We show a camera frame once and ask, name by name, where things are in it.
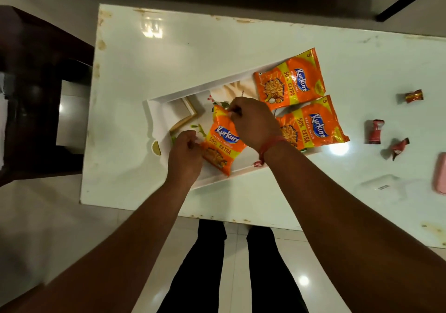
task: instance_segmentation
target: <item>hand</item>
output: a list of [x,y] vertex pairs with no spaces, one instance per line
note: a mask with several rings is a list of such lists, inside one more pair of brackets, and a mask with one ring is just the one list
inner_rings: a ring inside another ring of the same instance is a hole
[[279,122],[265,103],[237,97],[231,102],[229,111],[240,139],[257,152],[269,138],[282,135]]
[[169,153],[166,182],[175,187],[191,188],[203,166],[200,146],[194,130],[183,131]]

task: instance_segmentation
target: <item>white table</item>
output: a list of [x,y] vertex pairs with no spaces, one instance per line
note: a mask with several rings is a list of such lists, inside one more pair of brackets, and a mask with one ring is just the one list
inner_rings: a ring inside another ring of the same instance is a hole
[[[445,247],[446,197],[431,190],[437,155],[446,151],[446,39],[436,37],[102,5],[81,203],[136,209],[161,184],[166,171],[150,149],[143,101],[312,47],[351,141],[310,159],[352,193],[386,174],[410,181],[404,200],[361,200],[422,243]],[[424,101],[397,104],[397,93],[419,88]],[[364,143],[370,119],[386,121],[382,145]],[[393,138],[405,137],[411,143],[395,161],[381,157]],[[269,169],[190,192],[180,215],[301,229]]]

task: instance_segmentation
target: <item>tiled floor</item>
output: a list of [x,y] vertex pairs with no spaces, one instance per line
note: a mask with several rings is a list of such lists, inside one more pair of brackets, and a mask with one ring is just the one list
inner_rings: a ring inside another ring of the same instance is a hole
[[[372,8],[382,10],[393,1],[372,0]],[[0,4],[16,6],[90,44],[95,43],[99,3],[446,36],[446,19],[441,17],[446,0],[418,0],[383,24],[159,0],[0,0]],[[82,125],[86,121],[88,91],[66,85],[62,93],[64,109],[58,141],[81,148],[85,140]],[[80,205],[80,182],[80,175],[72,175],[15,181],[0,188],[0,305],[42,281],[51,281],[130,215],[129,211]],[[157,310],[177,268],[196,240],[197,227],[197,219],[178,218],[133,310],[135,313]],[[348,312],[303,232],[273,230],[279,251],[309,310]],[[226,232],[220,311],[249,312],[248,231],[243,225],[227,223]],[[435,251],[446,259],[446,250]]]

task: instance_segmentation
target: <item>snack image on packet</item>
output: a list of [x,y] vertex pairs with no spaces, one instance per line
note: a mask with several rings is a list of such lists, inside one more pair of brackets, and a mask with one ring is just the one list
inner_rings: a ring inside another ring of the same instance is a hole
[[269,109],[309,102],[325,94],[316,50],[310,49],[271,71],[254,73],[260,100]]
[[339,125],[329,95],[277,120],[282,135],[300,151],[310,147],[350,141]]
[[201,143],[203,158],[225,175],[231,175],[234,159],[243,151],[246,144],[240,140],[236,126],[220,105],[214,106],[214,124],[206,139]]

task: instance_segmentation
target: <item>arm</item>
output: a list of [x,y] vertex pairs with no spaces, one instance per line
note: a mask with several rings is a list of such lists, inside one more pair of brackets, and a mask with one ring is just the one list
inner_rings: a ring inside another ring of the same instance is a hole
[[[259,150],[281,135],[263,103],[236,98],[231,118]],[[327,276],[353,312],[441,312],[446,263],[279,142],[264,154]]]
[[82,257],[20,313],[133,309],[187,192],[202,167],[195,131],[182,132],[169,155],[167,179],[112,235]]

